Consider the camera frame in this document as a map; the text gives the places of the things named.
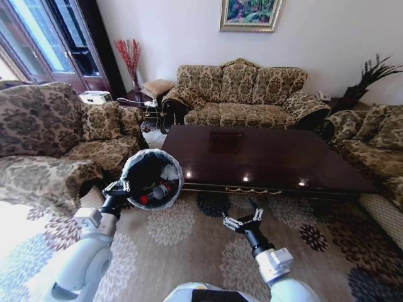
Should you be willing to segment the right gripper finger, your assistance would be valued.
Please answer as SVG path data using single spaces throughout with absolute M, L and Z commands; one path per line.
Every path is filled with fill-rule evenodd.
M 244 230 L 243 222 L 227 216 L 225 212 L 222 212 L 222 216 L 223 216 L 223 225 L 225 227 L 234 232 L 243 232 Z
M 248 199 L 247 201 L 250 210 L 250 220 L 252 221 L 261 221 L 261 217 L 263 215 L 263 209 L 258 206 L 253 200 Z

